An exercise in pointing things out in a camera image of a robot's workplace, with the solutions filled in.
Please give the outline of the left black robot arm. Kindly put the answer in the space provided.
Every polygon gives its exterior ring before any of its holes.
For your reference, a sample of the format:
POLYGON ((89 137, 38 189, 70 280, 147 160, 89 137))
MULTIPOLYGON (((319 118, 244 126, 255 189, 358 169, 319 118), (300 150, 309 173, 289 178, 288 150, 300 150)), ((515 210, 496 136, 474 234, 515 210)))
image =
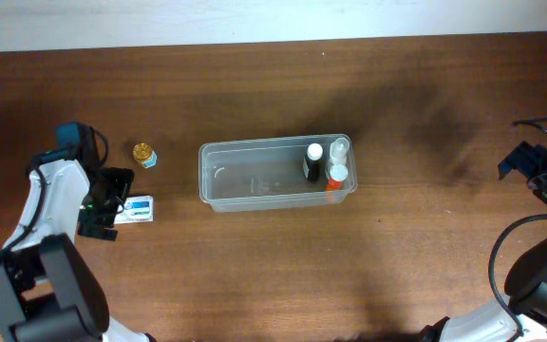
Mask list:
POLYGON ((142 341, 110 314, 75 237, 113 241, 134 179, 106 166, 106 137, 83 123, 56 130, 57 146, 31 158, 28 198, 0 250, 0 335, 6 341, 142 341))

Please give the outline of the white translucent bottle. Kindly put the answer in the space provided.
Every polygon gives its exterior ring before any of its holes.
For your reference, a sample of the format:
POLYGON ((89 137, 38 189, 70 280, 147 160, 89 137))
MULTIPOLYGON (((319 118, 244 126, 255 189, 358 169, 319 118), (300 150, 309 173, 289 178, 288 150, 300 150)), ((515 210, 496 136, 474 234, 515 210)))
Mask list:
POLYGON ((338 138, 330 145, 327 167, 337 164, 346 165, 350 142, 346 138, 338 138))

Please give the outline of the orange tube white cap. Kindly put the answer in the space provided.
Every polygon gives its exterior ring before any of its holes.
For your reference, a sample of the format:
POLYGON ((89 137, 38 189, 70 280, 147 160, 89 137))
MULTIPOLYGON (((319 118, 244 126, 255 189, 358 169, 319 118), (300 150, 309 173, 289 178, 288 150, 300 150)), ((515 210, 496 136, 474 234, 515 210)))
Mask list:
POLYGON ((330 168, 329 181, 327 183, 327 191, 340 190, 343 186, 343 182, 349 175, 349 171, 344 164, 334 164, 330 168))

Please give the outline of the white Panadol box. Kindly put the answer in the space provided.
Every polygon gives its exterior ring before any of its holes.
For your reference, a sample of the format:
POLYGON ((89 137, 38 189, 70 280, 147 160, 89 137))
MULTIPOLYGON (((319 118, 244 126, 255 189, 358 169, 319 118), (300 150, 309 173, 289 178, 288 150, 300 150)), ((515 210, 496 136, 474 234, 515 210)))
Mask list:
POLYGON ((151 196, 129 197, 114 224, 151 222, 154 220, 154 199, 151 196))

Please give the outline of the black bottle white cap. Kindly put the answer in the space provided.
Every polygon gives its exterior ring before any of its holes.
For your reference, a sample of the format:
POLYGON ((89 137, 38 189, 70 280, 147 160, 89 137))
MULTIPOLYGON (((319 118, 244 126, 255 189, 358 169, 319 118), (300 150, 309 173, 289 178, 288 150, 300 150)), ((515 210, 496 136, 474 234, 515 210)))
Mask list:
POLYGON ((323 147, 319 143, 311 143, 306 150, 303 161, 303 172, 307 181, 317 182, 320 178, 323 147))

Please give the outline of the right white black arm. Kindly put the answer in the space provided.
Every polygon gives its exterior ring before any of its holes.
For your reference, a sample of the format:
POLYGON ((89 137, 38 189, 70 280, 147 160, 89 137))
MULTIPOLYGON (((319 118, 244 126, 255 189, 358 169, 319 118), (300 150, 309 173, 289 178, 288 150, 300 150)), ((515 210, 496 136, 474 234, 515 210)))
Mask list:
MULTIPOLYGON (((499 176, 520 172, 533 194, 547 205, 547 149, 521 142, 498 165, 499 176)), ((547 214, 521 218, 494 243, 487 266, 493 301, 463 316, 445 317, 418 334, 421 341, 534 341, 547 339, 547 238, 521 255, 498 288, 495 264, 500 246, 528 223, 547 221, 547 214)))

